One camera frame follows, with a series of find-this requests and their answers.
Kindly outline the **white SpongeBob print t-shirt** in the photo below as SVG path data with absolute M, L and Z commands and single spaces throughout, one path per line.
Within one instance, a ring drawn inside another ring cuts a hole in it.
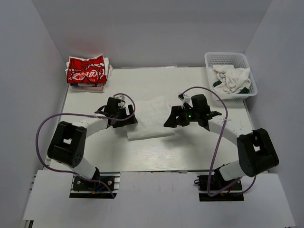
M 126 127 L 129 141 L 175 135 L 173 129 L 163 126 L 169 117 L 171 107 L 164 96 L 148 101 L 136 101 L 135 106 L 137 124 Z

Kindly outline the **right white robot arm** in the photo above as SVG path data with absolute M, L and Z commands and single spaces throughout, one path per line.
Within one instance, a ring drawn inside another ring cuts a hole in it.
M 205 95 L 195 95 L 191 98 L 179 95 L 179 98 L 183 105 L 171 108 L 164 127 L 184 127 L 195 122 L 209 132 L 221 135 L 237 147 L 238 160 L 214 171 L 214 182 L 219 189 L 226 189 L 234 179 L 254 177 L 279 164 L 279 158 L 265 129 L 251 130 L 228 121 L 220 112 L 211 111 Z

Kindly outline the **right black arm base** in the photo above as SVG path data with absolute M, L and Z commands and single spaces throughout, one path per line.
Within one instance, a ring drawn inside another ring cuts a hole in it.
M 229 185 L 232 181 L 224 181 L 214 178 L 211 176 L 210 182 L 210 193 L 215 193 L 222 188 Z M 222 191 L 216 196 L 210 197 L 207 193 L 207 183 L 208 183 L 208 175 L 199 175 L 194 180 L 194 185 L 198 187 L 199 190 L 199 200 L 200 202 L 233 202 L 233 201 L 244 201 L 243 196 L 243 187 L 241 181 L 239 180 L 233 186 L 228 189 Z

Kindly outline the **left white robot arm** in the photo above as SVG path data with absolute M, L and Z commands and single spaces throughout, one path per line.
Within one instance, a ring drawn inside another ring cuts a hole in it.
M 47 155 L 49 158 L 68 167 L 72 174 L 84 179 L 91 190 L 100 185 L 99 169 L 84 158 L 86 139 L 108 128 L 120 128 L 137 124 L 136 106 L 125 106 L 126 94 L 116 94 L 107 100 L 107 104 L 98 108 L 93 115 L 82 115 L 85 119 L 69 123 L 61 121 L 57 125 Z

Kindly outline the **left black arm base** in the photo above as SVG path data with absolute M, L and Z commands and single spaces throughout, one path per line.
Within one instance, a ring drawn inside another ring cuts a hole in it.
M 74 176 L 72 179 L 69 197 L 73 199 L 114 199 L 118 193 L 120 183 L 119 172 L 117 173 L 100 173 L 99 181 L 102 181 L 108 188 L 95 182 L 88 182 Z

